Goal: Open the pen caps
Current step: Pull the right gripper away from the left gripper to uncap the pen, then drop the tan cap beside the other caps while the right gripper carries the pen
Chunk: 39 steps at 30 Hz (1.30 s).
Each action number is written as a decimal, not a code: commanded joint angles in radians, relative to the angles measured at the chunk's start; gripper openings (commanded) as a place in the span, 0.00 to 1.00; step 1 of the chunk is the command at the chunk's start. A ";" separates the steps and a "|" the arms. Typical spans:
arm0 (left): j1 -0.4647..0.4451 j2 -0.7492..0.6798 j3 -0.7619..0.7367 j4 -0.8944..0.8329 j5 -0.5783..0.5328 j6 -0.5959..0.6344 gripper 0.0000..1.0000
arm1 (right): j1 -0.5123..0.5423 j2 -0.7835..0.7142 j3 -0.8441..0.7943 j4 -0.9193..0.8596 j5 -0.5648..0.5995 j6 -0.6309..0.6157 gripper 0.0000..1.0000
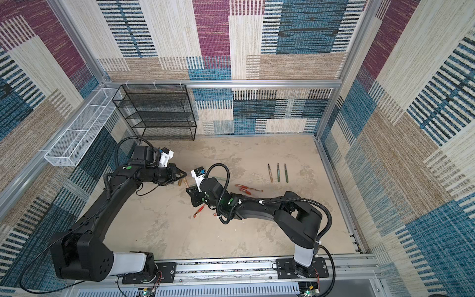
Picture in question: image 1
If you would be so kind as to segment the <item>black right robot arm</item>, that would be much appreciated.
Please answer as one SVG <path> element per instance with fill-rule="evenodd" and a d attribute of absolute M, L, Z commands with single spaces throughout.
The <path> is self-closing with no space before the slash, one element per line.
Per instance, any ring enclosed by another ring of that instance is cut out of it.
<path fill-rule="evenodd" d="M 199 167 L 191 171 L 196 185 L 187 188 L 192 205 L 202 204 L 215 211 L 222 224 L 232 220 L 260 219 L 275 222 L 294 243 L 294 262 L 301 267 L 310 267 L 315 253 L 321 246 L 322 237 L 332 226 L 332 215 L 321 203 L 304 199 L 296 193 L 287 191 L 283 196 L 262 199 L 242 194 L 230 193 L 229 168 L 222 164 L 213 164 L 210 169 L 222 167 L 226 171 L 225 184 L 210 177 L 210 172 Z"/>

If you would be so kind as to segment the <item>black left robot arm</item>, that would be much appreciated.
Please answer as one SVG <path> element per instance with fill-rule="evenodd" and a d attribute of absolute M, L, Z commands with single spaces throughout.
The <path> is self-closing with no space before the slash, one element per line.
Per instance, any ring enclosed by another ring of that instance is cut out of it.
<path fill-rule="evenodd" d="M 49 251 L 56 276 L 64 280 L 101 282 L 110 276 L 132 274 L 151 282 L 158 268 L 150 252 L 113 252 L 105 235 L 125 202 L 145 183 L 167 186 L 186 177 L 170 160 L 173 151 L 149 141 L 135 146 L 124 163 L 115 158 L 114 172 L 103 177 L 104 190 L 69 231 L 55 233 Z"/>

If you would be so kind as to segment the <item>tan highlighter pen top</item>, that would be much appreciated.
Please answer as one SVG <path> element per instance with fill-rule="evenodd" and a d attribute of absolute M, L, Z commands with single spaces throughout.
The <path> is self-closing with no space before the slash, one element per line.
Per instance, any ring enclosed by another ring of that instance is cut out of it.
<path fill-rule="evenodd" d="M 273 174 L 272 174 L 272 169 L 271 169 L 269 163 L 267 164 L 267 168 L 268 168 L 268 174 L 269 174 L 270 182 L 273 183 Z"/>

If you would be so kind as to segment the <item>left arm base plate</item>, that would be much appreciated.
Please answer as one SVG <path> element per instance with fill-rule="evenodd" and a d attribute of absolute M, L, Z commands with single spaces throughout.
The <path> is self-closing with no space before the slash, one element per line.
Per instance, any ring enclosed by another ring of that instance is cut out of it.
<path fill-rule="evenodd" d="M 144 269 L 142 272 L 125 275 L 121 283 L 123 285 L 173 283 L 176 266 L 176 262 L 156 262 L 152 269 Z"/>

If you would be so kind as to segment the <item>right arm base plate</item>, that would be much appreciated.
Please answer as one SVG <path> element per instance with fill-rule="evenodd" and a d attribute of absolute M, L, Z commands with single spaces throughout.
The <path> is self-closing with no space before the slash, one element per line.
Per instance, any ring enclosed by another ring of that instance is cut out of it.
<path fill-rule="evenodd" d="M 330 275 L 323 257 L 314 257 L 309 267 L 298 264 L 293 258 L 279 258 L 272 264 L 272 269 L 279 279 L 328 278 Z"/>

